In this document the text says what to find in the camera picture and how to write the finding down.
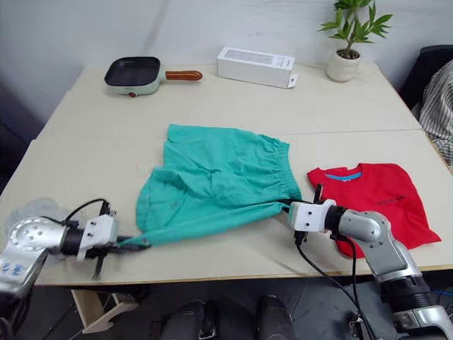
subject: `white box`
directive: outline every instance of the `white box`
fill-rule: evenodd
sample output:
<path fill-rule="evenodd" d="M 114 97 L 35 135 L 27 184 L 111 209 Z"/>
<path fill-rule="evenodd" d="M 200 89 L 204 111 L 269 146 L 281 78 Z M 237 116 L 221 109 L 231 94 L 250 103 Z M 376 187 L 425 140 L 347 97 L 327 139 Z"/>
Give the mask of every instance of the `white box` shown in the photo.
<path fill-rule="evenodd" d="M 294 87 L 294 58 L 225 46 L 217 56 L 219 77 L 282 88 Z"/>

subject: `red t-shirt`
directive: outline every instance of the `red t-shirt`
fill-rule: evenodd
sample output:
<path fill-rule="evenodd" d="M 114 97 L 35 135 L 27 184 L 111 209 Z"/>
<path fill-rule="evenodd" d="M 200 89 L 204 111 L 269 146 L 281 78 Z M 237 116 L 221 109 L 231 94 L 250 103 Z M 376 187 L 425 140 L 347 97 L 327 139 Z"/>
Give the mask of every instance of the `red t-shirt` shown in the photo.
<path fill-rule="evenodd" d="M 391 223 L 395 239 L 408 249 L 441 241 L 428 227 L 422 201 L 411 178 L 396 164 L 359 164 L 351 170 L 317 168 L 307 176 L 314 188 L 318 183 L 323 184 L 323 200 L 330 198 L 345 208 L 383 214 Z M 347 242 L 337 242 L 337 247 L 352 257 Z M 357 257 L 364 257 L 359 247 Z"/>

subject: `striped cloth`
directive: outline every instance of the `striped cloth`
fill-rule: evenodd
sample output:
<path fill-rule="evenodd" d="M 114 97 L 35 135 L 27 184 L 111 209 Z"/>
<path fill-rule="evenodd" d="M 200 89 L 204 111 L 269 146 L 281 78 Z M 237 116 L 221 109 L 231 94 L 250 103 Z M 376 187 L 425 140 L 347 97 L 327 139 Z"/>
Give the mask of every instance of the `striped cloth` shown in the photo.
<path fill-rule="evenodd" d="M 413 107 L 412 114 L 452 169 L 453 60 L 432 76 L 422 101 Z"/>

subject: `teal shorts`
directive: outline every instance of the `teal shorts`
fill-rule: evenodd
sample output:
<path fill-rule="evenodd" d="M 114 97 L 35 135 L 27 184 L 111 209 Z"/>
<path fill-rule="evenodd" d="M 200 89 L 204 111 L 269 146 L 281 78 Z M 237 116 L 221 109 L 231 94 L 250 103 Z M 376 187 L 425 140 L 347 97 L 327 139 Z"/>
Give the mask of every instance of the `teal shorts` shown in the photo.
<path fill-rule="evenodd" d="M 143 235 L 123 244 L 163 244 L 225 232 L 302 199 L 289 144 L 231 128 L 170 125 L 164 166 L 137 200 Z"/>

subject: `pan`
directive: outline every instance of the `pan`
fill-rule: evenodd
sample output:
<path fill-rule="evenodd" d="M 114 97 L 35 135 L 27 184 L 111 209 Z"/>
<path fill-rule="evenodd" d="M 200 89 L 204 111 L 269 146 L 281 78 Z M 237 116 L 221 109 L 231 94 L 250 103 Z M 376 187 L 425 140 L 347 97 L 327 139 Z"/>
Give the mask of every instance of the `pan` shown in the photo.
<path fill-rule="evenodd" d="M 104 81 L 115 93 L 136 97 L 157 91 L 162 80 L 201 78 L 199 71 L 164 71 L 161 61 L 155 57 L 125 57 L 111 64 Z"/>

